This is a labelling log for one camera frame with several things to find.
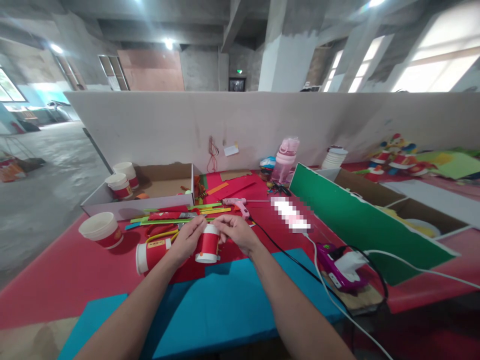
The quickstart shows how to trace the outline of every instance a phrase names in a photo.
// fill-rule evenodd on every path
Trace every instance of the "pink glue gun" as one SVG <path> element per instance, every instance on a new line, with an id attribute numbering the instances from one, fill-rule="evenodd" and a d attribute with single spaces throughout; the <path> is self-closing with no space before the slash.
<path id="1" fill-rule="evenodd" d="M 247 220 L 250 217 L 250 213 L 247 210 L 247 208 L 245 207 L 245 205 L 247 204 L 247 199 L 244 198 L 244 197 L 242 197 L 242 198 L 238 198 L 238 197 L 225 198 L 225 199 L 222 200 L 222 204 L 223 205 L 228 205 L 228 206 L 236 205 L 240 209 L 241 217 L 244 220 Z"/>

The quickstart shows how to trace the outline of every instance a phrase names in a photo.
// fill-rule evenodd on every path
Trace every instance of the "pink water bottle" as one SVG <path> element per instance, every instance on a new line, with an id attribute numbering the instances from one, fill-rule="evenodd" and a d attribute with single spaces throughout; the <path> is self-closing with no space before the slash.
<path id="1" fill-rule="evenodd" d="M 276 163 L 271 174 L 272 181 L 277 184 L 285 184 L 287 182 L 287 177 L 297 157 L 299 145 L 300 140 L 298 137 L 289 136 L 283 139 L 280 150 L 276 153 Z"/>

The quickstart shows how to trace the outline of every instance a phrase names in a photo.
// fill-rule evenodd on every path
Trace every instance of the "ceiling light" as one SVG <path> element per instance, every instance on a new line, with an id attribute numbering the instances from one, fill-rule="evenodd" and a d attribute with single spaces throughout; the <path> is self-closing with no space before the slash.
<path id="1" fill-rule="evenodd" d="M 64 53 L 63 49 L 58 45 L 50 44 L 50 47 L 54 52 L 56 52 L 58 54 L 63 54 Z"/>
<path id="2" fill-rule="evenodd" d="M 370 2 L 368 3 L 368 7 L 369 8 L 373 8 L 373 7 L 376 7 L 378 5 L 380 5 L 381 3 L 383 3 L 385 0 L 370 0 Z"/>
<path id="3" fill-rule="evenodd" d="M 164 42 L 168 50 L 172 50 L 174 48 L 174 41 L 171 38 L 166 38 Z"/>

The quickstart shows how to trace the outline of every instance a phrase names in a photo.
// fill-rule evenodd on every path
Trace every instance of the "power cord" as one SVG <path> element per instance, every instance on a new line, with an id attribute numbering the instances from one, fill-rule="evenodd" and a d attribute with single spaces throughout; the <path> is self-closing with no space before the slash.
<path id="1" fill-rule="evenodd" d="M 452 280 L 456 280 L 460 283 L 463 283 L 463 284 L 467 284 L 467 285 L 470 285 L 476 289 L 479 289 L 480 290 L 480 285 L 477 285 L 477 284 L 474 284 L 473 282 L 470 282 L 470 281 L 466 281 L 466 280 L 463 280 L 461 278 L 458 278 L 458 277 L 455 277 L 455 276 L 450 276 L 450 275 L 447 275 L 447 274 L 444 274 L 444 273 L 441 273 L 441 272 L 437 272 L 437 271 L 432 271 L 432 270 L 426 270 L 426 269 L 421 269 L 419 267 L 416 267 L 416 266 L 413 266 L 411 263 L 409 263 L 408 261 L 402 259 L 401 257 L 398 257 L 397 255 L 394 255 L 392 253 L 389 253 L 389 252 L 386 252 L 386 251 L 382 251 L 382 250 L 366 250 L 365 251 L 365 254 L 383 254 L 383 255 L 387 255 L 391 258 L 394 258 L 394 259 L 397 259 L 398 261 L 401 261 L 402 263 L 408 265 L 409 267 L 411 267 L 412 269 L 415 269 L 417 270 L 418 272 L 421 272 L 421 273 L 429 273 L 429 274 L 434 274 L 434 275 L 439 275 L 439 276 L 442 276 L 444 278 L 447 278 L 447 279 L 452 279 Z"/>
<path id="2" fill-rule="evenodd" d="M 370 267 L 376 272 L 376 274 L 380 278 L 381 286 L 383 288 L 383 300 L 381 301 L 381 303 L 378 304 L 378 306 L 374 310 L 373 314 L 375 315 L 376 313 L 379 312 L 380 308 L 387 303 L 387 300 L 389 299 L 389 289 L 387 287 L 387 282 L 385 281 L 380 270 L 375 266 L 375 263 L 372 261 L 372 259 L 370 259 L 365 252 L 363 252 L 356 246 L 353 246 L 353 245 L 340 246 L 336 250 L 332 251 L 332 253 L 330 254 L 334 260 L 340 259 L 347 248 L 358 251 L 360 254 L 362 254 L 368 260 L 368 264 L 370 265 Z"/>
<path id="3" fill-rule="evenodd" d="M 312 241 L 312 239 L 310 238 L 310 236 L 307 234 L 307 233 L 303 233 L 303 235 L 313 244 L 313 248 L 314 248 L 314 252 L 315 252 L 315 261 L 314 261 L 314 264 L 315 264 L 315 269 L 316 269 L 316 272 L 318 273 L 318 276 L 320 276 L 320 280 L 321 280 L 321 283 L 323 285 L 323 287 L 325 288 L 325 291 L 326 291 L 326 294 L 328 295 L 328 297 L 330 298 L 331 302 L 333 303 L 333 305 L 335 305 L 338 310 L 340 310 L 343 315 L 345 315 L 353 324 L 355 324 L 355 326 L 360 329 L 360 331 L 362 333 L 364 333 L 365 335 L 367 335 L 370 340 L 372 340 L 379 348 L 380 350 L 383 351 L 383 353 L 385 354 L 385 356 L 389 359 L 389 360 L 394 360 L 390 354 L 387 352 L 387 350 L 384 349 L 384 347 L 382 345 L 380 345 L 380 343 L 374 339 L 374 337 L 372 335 L 370 335 L 367 331 L 364 330 L 363 327 L 361 327 L 353 318 L 352 316 L 349 316 L 340 306 L 337 305 L 337 303 L 332 299 L 332 297 L 330 296 L 330 293 L 329 293 L 329 288 L 327 287 L 327 285 L 325 284 L 325 281 L 323 279 L 323 277 L 320 275 L 320 269 L 319 269 L 319 265 L 318 265 L 318 262 L 317 262 L 317 245 Z"/>
<path id="4" fill-rule="evenodd" d="M 285 250 L 283 250 L 271 237 L 270 235 L 268 234 L 268 232 L 265 231 L 265 229 L 263 227 L 260 226 L 260 224 L 258 222 L 256 222 L 255 220 L 252 219 L 252 217 L 250 216 L 249 218 L 250 221 L 252 222 L 255 222 L 255 224 L 263 231 L 263 233 L 270 239 L 270 241 L 272 242 L 273 245 L 275 245 L 275 247 L 280 250 L 282 253 L 284 253 L 288 258 L 290 258 L 290 260 L 292 260 L 294 263 L 296 263 L 298 266 L 300 266 L 303 270 L 305 270 L 312 278 L 314 278 L 316 281 L 318 281 L 319 283 L 322 283 L 321 280 L 319 280 L 319 278 L 313 273 L 311 272 L 307 267 L 305 267 L 300 261 L 298 261 L 296 258 L 294 258 L 293 256 L 291 256 L 288 252 L 286 252 Z M 352 317 L 352 313 L 349 311 L 349 309 L 347 308 L 347 305 L 345 305 L 345 303 L 343 302 L 343 300 L 330 288 L 328 288 L 328 290 L 331 292 L 331 294 L 338 300 L 338 302 L 340 304 L 342 304 L 342 306 L 345 308 L 346 312 Z"/>
<path id="5" fill-rule="evenodd" d="M 206 170 L 209 173 L 215 173 L 217 171 L 217 158 L 216 156 L 220 154 L 219 148 L 215 146 L 214 138 L 210 136 L 208 138 L 208 153 L 210 154 L 210 160 L 206 165 Z"/>

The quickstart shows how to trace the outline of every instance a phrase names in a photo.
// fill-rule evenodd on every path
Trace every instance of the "table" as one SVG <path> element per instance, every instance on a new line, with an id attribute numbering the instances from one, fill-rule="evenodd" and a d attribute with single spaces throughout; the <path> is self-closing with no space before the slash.
<path id="1" fill-rule="evenodd" d="M 222 182 L 218 173 L 208 174 L 207 180 L 209 188 Z M 235 196 L 250 200 L 267 199 L 265 189 L 259 190 L 255 186 Z M 324 234 L 315 230 L 311 235 L 313 241 L 343 245 L 343 242 L 305 206 L 298 201 L 295 201 L 295 204 L 311 220 L 314 228 L 321 230 Z M 314 252 L 311 243 L 300 234 L 279 229 L 278 220 L 268 202 L 252 202 L 247 207 L 252 217 L 284 250 L 301 248 L 313 260 Z M 114 253 L 110 253 L 92 242 L 85 241 L 80 236 L 78 228 L 86 218 L 86 215 L 82 215 L 0 293 L 0 329 L 27 326 L 24 329 L 30 329 L 31 332 L 32 327 L 38 329 L 38 325 L 31 324 L 56 326 L 52 322 L 78 317 L 88 301 L 130 293 L 140 283 L 142 277 L 135 272 L 133 254 L 144 229 L 128 231 L 121 246 Z M 278 251 L 257 226 L 253 230 L 269 251 L 272 253 Z M 480 283 L 480 248 L 475 246 L 480 239 L 480 232 L 471 229 L 460 235 L 451 237 L 445 244 L 460 252 L 462 257 L 438 266 L 435 270 Z M 245 256 L 236 245 L 227 243 L 221 262 L 244 258 Z M 198 266 L 194 261 L 185 265 L 174 276 L 172 282 L 193 280 L 202 276 Z M 362 271 L 373 286 L 381 292 L 376 275 L 365 269 Z M 398 286 L 390 286 L 388 306 L 393 313 L 399 313 L 472 291 L 475 289 L 468 285 L 435 275 L 422 274 Z"/>

